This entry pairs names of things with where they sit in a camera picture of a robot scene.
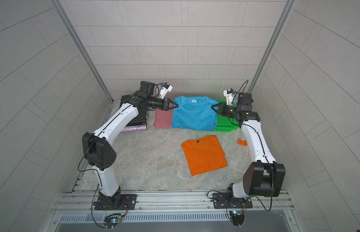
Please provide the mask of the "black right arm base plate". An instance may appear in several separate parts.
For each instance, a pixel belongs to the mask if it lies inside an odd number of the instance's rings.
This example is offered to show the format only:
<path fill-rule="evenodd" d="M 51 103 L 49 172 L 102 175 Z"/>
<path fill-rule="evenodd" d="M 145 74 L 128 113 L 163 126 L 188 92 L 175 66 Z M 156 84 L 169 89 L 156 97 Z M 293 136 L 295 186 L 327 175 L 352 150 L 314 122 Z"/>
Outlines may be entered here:
<path fill-rule="evenodd" d="M 226 192 L 214 192 L 211 197 L 215 209 L 250 209 L 253 208 L 250 197 L 228 197 Z"/>

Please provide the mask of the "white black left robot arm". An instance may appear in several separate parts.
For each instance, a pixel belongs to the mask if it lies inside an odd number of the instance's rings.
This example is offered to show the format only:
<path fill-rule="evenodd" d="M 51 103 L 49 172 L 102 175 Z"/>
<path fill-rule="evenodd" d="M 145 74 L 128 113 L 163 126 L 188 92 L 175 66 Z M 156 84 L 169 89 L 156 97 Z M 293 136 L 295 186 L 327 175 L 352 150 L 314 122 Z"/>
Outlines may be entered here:
<path fill-rule="evenodd" d="M 120 109 L 93 133 L 82 136 L 84 158 L 97 174 L 102 196 L 113 197 L 120 191 L 113 164 L 117 154 L 112 144 L 127 124 L 139 115 L 139 110 L 159 109 L 169 111 L 178 105 L 166 97 L 173 87 L 167 83 L 142 81 L 140 89 L 126 97 Z"/>

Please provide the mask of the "blue t-shirt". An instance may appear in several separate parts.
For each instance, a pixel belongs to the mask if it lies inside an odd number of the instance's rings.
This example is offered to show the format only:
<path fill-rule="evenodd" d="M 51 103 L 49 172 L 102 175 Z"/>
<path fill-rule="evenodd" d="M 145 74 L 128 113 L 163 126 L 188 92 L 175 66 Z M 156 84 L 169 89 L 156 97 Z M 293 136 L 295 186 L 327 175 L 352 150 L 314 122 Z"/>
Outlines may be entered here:
<path fill-rule="evenodd" d="M 173 111 L 172 128 L 214 131 L 217 125 L 216 112 L 211 108 L 218 102 L 209 97 L 175 98 L 178 105 Z"/>

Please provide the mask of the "orange t-shirt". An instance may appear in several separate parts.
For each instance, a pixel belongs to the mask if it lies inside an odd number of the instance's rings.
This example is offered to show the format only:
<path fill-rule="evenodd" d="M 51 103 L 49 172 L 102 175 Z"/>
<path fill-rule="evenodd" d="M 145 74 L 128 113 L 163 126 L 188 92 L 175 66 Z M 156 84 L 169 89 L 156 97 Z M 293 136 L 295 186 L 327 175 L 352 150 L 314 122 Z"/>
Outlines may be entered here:
<path fill-rule="evenodd" d="M 215 135 L 187 140 L 181 147 L 192 176 L 227 167 L 225 153 Z"/>

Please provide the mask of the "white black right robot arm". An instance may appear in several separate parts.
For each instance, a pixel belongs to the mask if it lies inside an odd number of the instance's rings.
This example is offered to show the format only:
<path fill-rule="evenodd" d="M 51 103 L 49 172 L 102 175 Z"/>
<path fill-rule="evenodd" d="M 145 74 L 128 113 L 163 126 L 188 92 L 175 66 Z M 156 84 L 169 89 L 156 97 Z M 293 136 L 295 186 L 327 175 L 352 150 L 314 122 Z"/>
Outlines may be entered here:
<path fill-rule="evenodd" d="M 276 162 L 263 136 L 258 113 L 252 111 L 250 93 L 224 91 L 225 102 L 216 103 L 208 97 L 178 97 L 175 101 L 165 98 L 164 110 L 173 110 L 172 127 L 210 131 L 216 127 L 216 116 L 229 119 L 245 135 L 239 141 L 249 148 L 251 164 L 239 183 L 228 188 L 229 197 L 277 197 L 285 177 L 285 167 Z"/>

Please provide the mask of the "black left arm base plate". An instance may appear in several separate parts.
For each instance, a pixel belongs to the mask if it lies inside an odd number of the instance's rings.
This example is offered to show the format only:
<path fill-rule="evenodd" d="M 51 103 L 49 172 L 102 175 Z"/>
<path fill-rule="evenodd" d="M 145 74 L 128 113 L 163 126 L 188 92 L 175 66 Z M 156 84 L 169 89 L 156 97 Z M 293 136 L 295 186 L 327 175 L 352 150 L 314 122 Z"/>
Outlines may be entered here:
<path fill-rule="evenodd" d="M 93 203 L 95 210 L 134 210 L 137 201 L 136 194 L 121 194 L 113 197 L 106 197 L 99 194 L 96 202 Z"/>

